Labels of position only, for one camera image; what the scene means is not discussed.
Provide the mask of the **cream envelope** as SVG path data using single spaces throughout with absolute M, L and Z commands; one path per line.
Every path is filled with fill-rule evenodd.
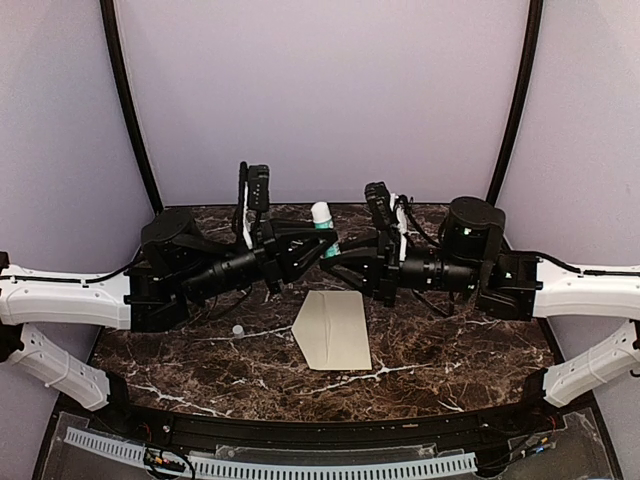
M 310 291 L 292 333 L 312 370 L 372 369 L 364 302 L 359 292 Z

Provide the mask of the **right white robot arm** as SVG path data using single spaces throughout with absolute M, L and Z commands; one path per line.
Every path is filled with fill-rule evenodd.
M 510 413 L 517 432 L 534 432 L 549 405 L 564 407 L 621 375 L 639 374 L 638 267 L 573 266 L 541 252 L 504 251 L 505 213 L 475 197 L 454 199 L 438 237 L 418 248 L 401 230 L 400 219 L 410 215 L 404 198 L 387 203 L 375 194 L 368 204 L 374 231 L 343 244 L 321 267 L 388 307 L 408 289 L 474 297 L 477 310 L 499 320 L 624 319 L 586 351 L 526 378 L 523 402 Z

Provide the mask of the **white glue stick cap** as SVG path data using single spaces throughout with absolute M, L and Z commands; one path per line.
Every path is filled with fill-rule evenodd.
M 239 324 L 233 326 L 232 334 L 236 339 L 242 339 L 246 336 L 243 326 Z

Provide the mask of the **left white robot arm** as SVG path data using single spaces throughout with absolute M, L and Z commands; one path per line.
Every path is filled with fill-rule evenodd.
M 311 222 L 267 219 L 247 239 L 207 239 L 191 212 L 165 210 L 141 231 L 141 251 L 109 274 L 36 272 L 1 255 L 1 359 L 48 388 L 100 412 L 120 436 L 141 427 L 126 381 L 51 342 L 39 323 L 164 333 L 186 324 L 190 305 L 264 282 L 276 294 L 303 276 L 337 240 Z

